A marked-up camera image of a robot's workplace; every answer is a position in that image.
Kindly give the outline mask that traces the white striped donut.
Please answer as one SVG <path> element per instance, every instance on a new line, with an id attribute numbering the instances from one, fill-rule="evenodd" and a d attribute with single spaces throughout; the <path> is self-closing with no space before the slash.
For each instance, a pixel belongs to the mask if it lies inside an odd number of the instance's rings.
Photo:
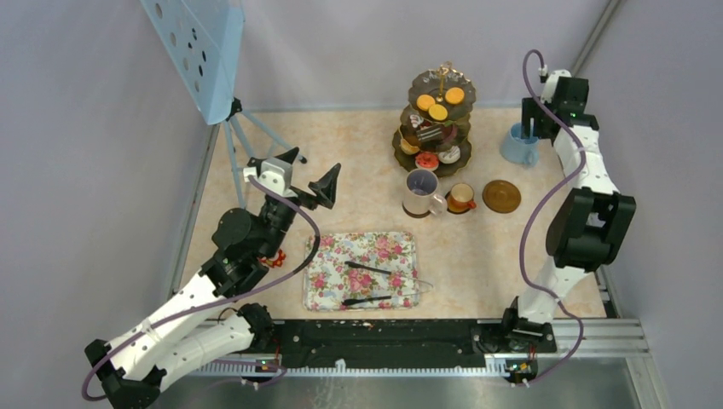
<path id="1" fill-rule="evenodd" d="M 461 150 L 458 146 L 452 146 L 446 151 L 439 152 L 437 157 L 442 164 L 454 164 L 460 160 Z"/>

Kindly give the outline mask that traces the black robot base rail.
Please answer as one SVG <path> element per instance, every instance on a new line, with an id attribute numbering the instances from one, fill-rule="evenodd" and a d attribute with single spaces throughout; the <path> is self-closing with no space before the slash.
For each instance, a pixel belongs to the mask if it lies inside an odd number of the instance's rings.
<path id="1" fill-rule="evenodd" d="M 452 369 L 486 365 L 489 354 L 555 353 L 552 327 L 540 337 L 504 329 L 499 320 L 285 320 L 270 350 L 290 368 Z"/>

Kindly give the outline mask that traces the light blue mug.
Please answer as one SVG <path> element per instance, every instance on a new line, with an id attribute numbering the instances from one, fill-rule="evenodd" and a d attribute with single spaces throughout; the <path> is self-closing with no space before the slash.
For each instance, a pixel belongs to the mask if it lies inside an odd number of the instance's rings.
<path id="1" fill-rule="evenodd" d="M 540 139 L 536 136 L 523 138 L 522 130 L 519 122 L 511 126 L 501 144 L 500 154 L 508 162 L 534 167 L 539 161 Z"/>

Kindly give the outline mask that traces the orange macaron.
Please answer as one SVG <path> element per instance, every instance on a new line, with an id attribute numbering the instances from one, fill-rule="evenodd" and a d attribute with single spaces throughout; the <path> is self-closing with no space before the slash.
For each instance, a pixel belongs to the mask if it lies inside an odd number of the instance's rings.
<path id="1" fill-rule="evenodd" d="M 423 95 L 420 95 L 416 99 L 415 103 L 416 103 L 416 107 L 420 111 L 427 112 L 432 106 L 434 106 L 437 103 L 437 101 L 436 101 L 435 97 L 428 95 L 428 94 L 423 94 Z"/>
<path id="2" fill-rule="evenodd" d="M 453 87 L 448 89 L 444 94 L 444 100 L 449 105 L 459 105 L 466 98 L 466 92 L 460 87 Z"/>
<path id="3" fill-rule="evenodd" d="M 448 118 L 448 110 L 444 105 L 433 104 L 427 110 L 429 116 L 438 122 L 445 121 Z"/>

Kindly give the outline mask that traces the brown wooden coaster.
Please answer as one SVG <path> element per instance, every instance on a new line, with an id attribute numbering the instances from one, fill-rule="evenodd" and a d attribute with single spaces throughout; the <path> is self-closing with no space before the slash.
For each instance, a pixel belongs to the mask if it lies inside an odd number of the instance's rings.
<path id="1" fill-rule="evenodd" d="M 507 214 L 515 211 L 522 202 L 519 189 L 509 181 L 490 181 L 482 192 L 485 205 L 492 211 Z"/>

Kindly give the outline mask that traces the small orange teacup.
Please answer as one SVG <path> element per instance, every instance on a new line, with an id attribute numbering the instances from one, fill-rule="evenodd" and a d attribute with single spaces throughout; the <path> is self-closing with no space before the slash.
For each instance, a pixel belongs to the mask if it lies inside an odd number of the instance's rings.
<path id="1" fill-rule="evenodd" d="M 477 208 L 477 204 L 474 200 L 474 190 L 473 188 L 466 184 L 466 183 L 457 183 L 453 185 L 450 190 L 451 196 L 454 198 L 455 204 L 460 205 L 467 205 L 471 208 L 471 210 L 474 210 Z"/>

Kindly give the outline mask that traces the dark brown round coaster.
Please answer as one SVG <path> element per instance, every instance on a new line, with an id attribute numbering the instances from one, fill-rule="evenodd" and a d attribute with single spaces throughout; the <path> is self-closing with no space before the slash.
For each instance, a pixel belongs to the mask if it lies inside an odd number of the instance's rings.
<path id="1" fill-rule="evenodd" d="M 410 210 L 407 209 L 407 207 L 404 205 L 404 203 L 402 203 L 402 209 L 403 209 L 403 211 L 405 212 L 405 214 L 406 214 L 407 216 L 412 217 L 412 218 L 415 218 L 415 219 L 422 219 L 422 218 L 428 217 L 428 216 L 430 216 L 430 215 L 432 214 L 430 210 L 426 210 L 426 211 L 424 211 L 424 212 L 422 212 L 422 213 L 412 212 L 412 211 L 410 211 Z"/>

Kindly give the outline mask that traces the pink mug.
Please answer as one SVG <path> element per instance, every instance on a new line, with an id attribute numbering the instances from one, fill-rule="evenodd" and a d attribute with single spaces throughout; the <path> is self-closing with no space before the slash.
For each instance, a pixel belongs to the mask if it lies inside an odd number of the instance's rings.
<path id="1" fill-rule="evenodd" d="M 415 213 L 426 210 L 430 210 L 432 215 L 443 213 L 447 210 L 447 201 L 438 188 L 439 180 L 432 171 L 412 170 L 405 179 L 402 203 Z"/>

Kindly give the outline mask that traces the red donut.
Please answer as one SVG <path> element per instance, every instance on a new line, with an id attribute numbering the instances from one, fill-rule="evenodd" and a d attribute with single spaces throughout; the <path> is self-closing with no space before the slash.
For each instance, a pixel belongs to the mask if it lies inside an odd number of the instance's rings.
<path id="1" fill-rule="evenodd" d="M 440 164 L 438 156 L 432 152 L 419 152 L 414 157 L 414 162 L 418 169 L 429 171 L 435 171 Z"/>

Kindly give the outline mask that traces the orange bun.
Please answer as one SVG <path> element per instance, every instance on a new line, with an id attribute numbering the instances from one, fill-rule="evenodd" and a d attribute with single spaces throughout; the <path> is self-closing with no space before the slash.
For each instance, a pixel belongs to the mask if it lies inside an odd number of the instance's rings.
<path id="1" fill-rule="evenodd" d="M 400 149 L 406 155 L 414 156 L 419 152 L 419 147 L 409 143 L 405 138 L 400 139 Z"/>

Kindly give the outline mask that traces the chocolate cake slice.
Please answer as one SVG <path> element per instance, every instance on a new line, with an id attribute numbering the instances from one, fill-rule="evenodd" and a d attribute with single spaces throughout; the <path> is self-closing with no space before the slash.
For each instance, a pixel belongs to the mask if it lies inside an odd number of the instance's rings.
<path id="1" fill-rule="evenodd" d="M 418 114 L 411 114 L 409 116 L 409 122 L 412 125 L 413 129 L 418 129 L 421 125 L 424 124 L 425 120 Z"/>

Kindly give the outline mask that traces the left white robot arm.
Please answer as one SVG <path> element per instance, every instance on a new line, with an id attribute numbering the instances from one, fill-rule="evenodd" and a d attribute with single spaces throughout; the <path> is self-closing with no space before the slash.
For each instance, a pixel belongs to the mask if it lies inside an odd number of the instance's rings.
<path id="1" fill-rule="evenodd" d="M 263 352 L 273 342 L 269 311 L 246 299 L 268 289 L 266 261 L 275 256 L 296 217 L 308 218 L 336 201 L 341 164 L 306 189 L 292 185 L 293 148 L 251 158 L 244 180 L 264 195 L 258 213 L 227 210 L 212 235 L 216 251 L 161 307 L 112 340 L 85 348 L 102 397 L 114 408 L 146 408 L 190 372 L 226 354 Z"/>

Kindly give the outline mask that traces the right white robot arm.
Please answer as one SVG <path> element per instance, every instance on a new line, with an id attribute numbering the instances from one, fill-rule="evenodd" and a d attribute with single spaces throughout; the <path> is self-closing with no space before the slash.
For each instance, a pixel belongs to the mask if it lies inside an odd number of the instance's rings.
<path id="1" fill-rule="evenodd" d="M 552 345 L 552 320 L 567 293 L 588 274 L 611 264 L 636 211 L 635 199 L 620 193 L 599 149 L 599 122 L 585 111 L 589 83 L 566 70 L 541 77 L 537 98 L 523 99 L 522 120 L 512 137 L 549 140 L 570 191 L 546 236 L 548 258 L 528 289 L 503 314 L 500 340 L 511 351 Z"/>

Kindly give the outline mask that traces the metal tongs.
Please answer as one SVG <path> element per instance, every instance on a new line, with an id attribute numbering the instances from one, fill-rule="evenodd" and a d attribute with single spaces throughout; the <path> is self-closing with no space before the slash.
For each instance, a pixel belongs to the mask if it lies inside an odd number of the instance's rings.
<path id="1" fill-rule="evenodd" d="M 349 270 L 350 294 L 339 304 L 341 309 L 394 309 L 412 308 L 419 304 L 421 296 L 431 292 L 434 285 L 419 279 L 413 268 L 409 275 L 400 270 L 385 270 L 346 261 Z"/>

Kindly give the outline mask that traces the pink frosted donut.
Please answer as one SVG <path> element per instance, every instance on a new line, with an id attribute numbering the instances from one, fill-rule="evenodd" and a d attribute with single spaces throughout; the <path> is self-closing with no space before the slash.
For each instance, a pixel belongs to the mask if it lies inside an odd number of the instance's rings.
<path id="1" fill-rule="evenodd" d="M 458 127 L 456 125 L 452 125 L 450 127 L 449 133 L 444 137 L 442 142 L 450 143 L 457 136 L 457 133 L 458 133 Z"/>

